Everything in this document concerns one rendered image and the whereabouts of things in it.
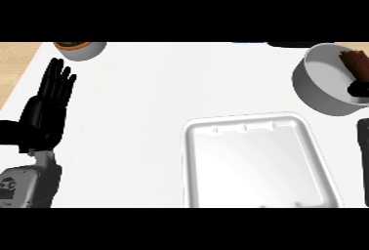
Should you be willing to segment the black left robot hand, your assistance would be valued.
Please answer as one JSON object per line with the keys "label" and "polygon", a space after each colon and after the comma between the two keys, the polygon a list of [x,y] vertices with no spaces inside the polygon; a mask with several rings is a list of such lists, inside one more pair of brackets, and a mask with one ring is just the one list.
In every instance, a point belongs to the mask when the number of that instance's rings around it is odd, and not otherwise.
{"label": "black left robot hand", "polygon": [[53,150],[62,140],[66,106],[77,75],[63,60],[53,58],[43,73],[37,94],[29,98],[21,119],[0,120],[0,145],[18,146],[19,153]]}

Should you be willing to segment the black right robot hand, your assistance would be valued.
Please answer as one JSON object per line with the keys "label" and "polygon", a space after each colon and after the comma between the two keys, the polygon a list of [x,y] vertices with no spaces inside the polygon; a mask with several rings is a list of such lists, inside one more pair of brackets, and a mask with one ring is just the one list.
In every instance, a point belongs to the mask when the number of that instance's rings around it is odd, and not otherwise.
{"label": "black right robot hand", "polygon": [[369,82],[354,80],[347,87],[347,93],[356,98],[369,98]]}

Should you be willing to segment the grey pot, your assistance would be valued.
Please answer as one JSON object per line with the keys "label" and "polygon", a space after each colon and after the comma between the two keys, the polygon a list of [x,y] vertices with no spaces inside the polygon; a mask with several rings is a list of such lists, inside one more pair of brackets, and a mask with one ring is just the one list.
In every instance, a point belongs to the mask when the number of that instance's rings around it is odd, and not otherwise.
{"label": "grey pot", "polygon": [[335,43],[314,45],[291,76],[300,100],[331,116],[348,115],[369,107],[369,98],[357,98],[347,93],[354,76],[338,57],[341,51],[351,51],[351,48]]}

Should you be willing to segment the white foam tray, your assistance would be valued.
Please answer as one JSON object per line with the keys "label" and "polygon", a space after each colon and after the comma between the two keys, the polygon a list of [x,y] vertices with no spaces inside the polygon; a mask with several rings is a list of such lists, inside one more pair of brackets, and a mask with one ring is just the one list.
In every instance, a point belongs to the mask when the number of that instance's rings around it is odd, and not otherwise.
{"label": "white foam tray", "polygon": [[199,118],[183,139],[189,208],[339,208],[305,119],[294,112]]}

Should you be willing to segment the black appliance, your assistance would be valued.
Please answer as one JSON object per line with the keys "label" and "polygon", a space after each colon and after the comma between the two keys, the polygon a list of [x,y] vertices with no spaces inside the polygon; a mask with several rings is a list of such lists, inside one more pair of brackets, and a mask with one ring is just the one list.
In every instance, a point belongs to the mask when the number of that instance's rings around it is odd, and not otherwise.
{"label": "black appliance", "polygon": [[273,47],[279,48],[311,48],[319,44],[335,44],[335,42],[267,42]]}

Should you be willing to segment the grey bowl with orange rim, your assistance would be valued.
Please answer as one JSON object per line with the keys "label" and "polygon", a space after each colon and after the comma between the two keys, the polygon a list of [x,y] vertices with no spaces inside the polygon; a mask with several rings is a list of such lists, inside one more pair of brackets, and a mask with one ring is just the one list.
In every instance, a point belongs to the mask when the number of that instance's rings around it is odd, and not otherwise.
{"label": "grey bowl with orange rim", "polygon": [[65,46],[60,43],[53,43],[63,57],[74,62],[87,61],[94,58],[106,47],[105,42],[84,42],[74,46]]}

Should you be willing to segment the black flat object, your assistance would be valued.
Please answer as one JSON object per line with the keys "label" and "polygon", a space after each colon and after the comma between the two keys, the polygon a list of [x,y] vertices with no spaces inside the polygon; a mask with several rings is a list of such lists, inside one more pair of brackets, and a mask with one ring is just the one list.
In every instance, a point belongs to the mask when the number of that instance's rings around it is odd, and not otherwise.
{"label": "black flat object", "polygon": [[357,121],[357,143],[362,151],[365,204],[369,207],[369,118]]}

